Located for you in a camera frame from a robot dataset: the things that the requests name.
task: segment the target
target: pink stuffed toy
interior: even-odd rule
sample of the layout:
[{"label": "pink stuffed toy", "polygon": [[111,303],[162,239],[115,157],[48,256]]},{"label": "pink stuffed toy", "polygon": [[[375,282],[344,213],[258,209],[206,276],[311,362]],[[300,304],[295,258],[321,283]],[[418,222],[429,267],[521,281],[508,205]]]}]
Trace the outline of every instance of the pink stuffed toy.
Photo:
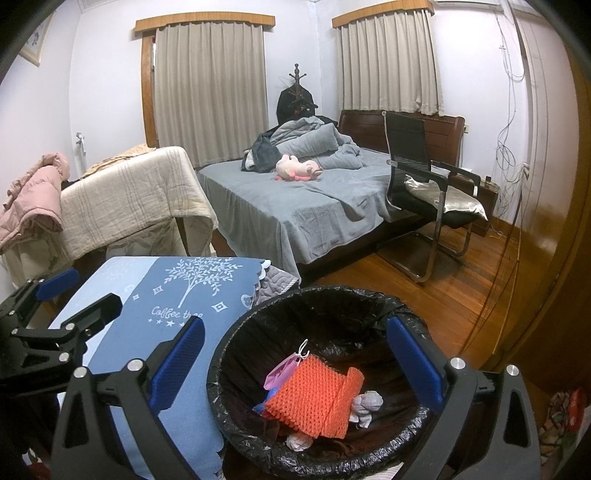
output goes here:
[{"label": "pink stuffed toy", "polygon": [[322,168],[314,160],[300,163],[295,156],[283,155],[275,166],[276,180],[308,181],[317,179]]}]

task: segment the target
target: tree print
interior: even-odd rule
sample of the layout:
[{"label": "tree print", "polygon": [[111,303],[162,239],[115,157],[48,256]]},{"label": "tree print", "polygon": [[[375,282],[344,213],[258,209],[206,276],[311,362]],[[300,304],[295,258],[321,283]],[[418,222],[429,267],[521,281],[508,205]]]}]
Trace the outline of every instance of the tree print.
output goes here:
[{"label": "tree print", "polygon": [[188,283],[187,290],[177,308],[183,305],[189,292],[199,284],[210,285],[213,290],[212,297],[217,295],[222,282],[232,281],[232,273],[242,266],[232,263],[232,260],[232,258],[209,257],[182,258],[178,261],[176,267],[167,268],[166,272],[169,275],[164,280],[164,283],[178,278]]}]

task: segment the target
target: pink jacket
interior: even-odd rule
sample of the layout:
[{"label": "pink jacket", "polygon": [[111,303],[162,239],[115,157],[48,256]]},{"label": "pink jacket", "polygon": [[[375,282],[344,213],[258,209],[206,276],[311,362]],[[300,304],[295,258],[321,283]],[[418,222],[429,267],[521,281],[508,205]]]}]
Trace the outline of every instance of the pink jacket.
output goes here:
[{"label": "pink jacket", "polygon": [[56,153],[43,155],[24,177],[12,182],[0,216],[0,254],[42,231],[62,230],[61,181],[69,176],[67,159]]}]

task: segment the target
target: white wall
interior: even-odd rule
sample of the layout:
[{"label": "white wall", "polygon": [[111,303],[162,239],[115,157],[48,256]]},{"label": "white wall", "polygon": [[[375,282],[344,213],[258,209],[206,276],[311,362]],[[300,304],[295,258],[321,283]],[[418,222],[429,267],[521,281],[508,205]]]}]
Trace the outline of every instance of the white wall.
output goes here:
[{"label": "white wall", "polygon": [[280,92],[293,84],[294,63],[322,108],[314,4],[303,0],[119,0],[82,14],[72,57],[72,133],[86,136],[92,165],[145,142],[141,104],[141,38],[136,20],[179,12],[227,10],[275,15],[264,33],[269,125],[277,124]]},{"label": "white wall", "polygon": [[[337,30],[332,18],[375,4],[375,0],[320,0],[316,4],[320,45],[322,105],[325,115],[338,119]],[[523,65],[512,24],[499,13],[507,38],[514,73]],[[434,44],[440,69],[444,112],[462,116],[469,125],[463,140],[462,166],[483,178],[493,175],[496,141],[507,123],[509,83],[503,65],[501,34],[492,11],[475,8],[437,8],[432,17]],[[507,146],[517,163],[526,161],[528,101],[525,81],[516,82],[517,114],[509,130]],[[493,180],[501,183],[497,168]]]},{"label": "white wall", "polygon": [[[513,73],[524,72],[517,31],[502,13],[498,19],[505,32],[506,47]],[[477,9],[440,8],[433,17],[434,42],[440,66],[441,86],[446,115],[462,116],[469,125],[463,138],[462,166],[481,177],[490,175],[503,185],[496,166],[497,138],[508,122],[509,79],[503,65],[502,38],[495,13]],[[506,146],[517,164],[527,161],[529,143],[529,106],[526,80],[516,80],[517,112],[509,128]],[[512,219],[518,197],[503,215]]]},{"label": "white wall", "polygon": [[[0,85],[0,194],[44,153],[61,152],[74,164],[69,77],[80,8],[66,0],[50,25],[41,66],[18,56]],[[0,265],[0,301],[12,290]]]}]

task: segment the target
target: metal screw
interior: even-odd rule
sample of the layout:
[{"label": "metal screw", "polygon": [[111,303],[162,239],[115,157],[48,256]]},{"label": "metal screw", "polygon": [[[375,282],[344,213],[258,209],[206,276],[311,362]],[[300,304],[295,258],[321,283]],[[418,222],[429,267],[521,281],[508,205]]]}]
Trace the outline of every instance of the metal screw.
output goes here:
[{"label": "metal screw", "polygon": [[131,360],[127,364],[127,370],[130,370],[132,372],[137,372],[138,370],[141,370],[141,368],[143,366],[144,366],[144,362],[142,360],[140,360],[139,358],[136,358],[134,360]]},{"label": "metal screw", "polygon": [[460,357],[455,356],[449,361],[450,365],[455,368],[456,370],[461,370],[466,366],[466,362],[462,360]]},{"label": "metal screw", "polygon": [[88,370],[86,369],[86,367],[78,367],[76,368],[76,370],[74,370],[74,376],[76,378],[84,378],[87,372]]},{"label": "metal screw", "polygon": [[519,368],[517,368],[515,365],[507,365],[506,370],[507,373],[512,377],[519,375]]}]

